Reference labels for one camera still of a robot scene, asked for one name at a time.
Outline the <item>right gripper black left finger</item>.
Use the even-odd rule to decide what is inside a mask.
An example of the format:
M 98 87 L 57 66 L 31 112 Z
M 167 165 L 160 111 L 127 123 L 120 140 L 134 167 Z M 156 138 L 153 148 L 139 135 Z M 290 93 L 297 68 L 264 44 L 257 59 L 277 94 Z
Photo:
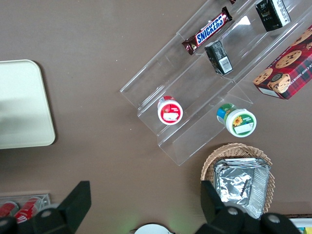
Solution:
M 74 234 L 91 207 L 89 181 L 81 181 L 57 208 L 40 211 L 18 225 L 19 234 Z

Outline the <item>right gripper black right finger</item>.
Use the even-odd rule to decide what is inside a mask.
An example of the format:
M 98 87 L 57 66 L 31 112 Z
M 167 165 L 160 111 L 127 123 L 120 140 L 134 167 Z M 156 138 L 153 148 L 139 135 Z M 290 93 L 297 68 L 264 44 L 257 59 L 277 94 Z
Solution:
M 226 206 L 208 180 L 201 182 L 201 208 L 206 223 L 198 234 L 260 234 L 260 221 L 250 217 L 240 208 Z

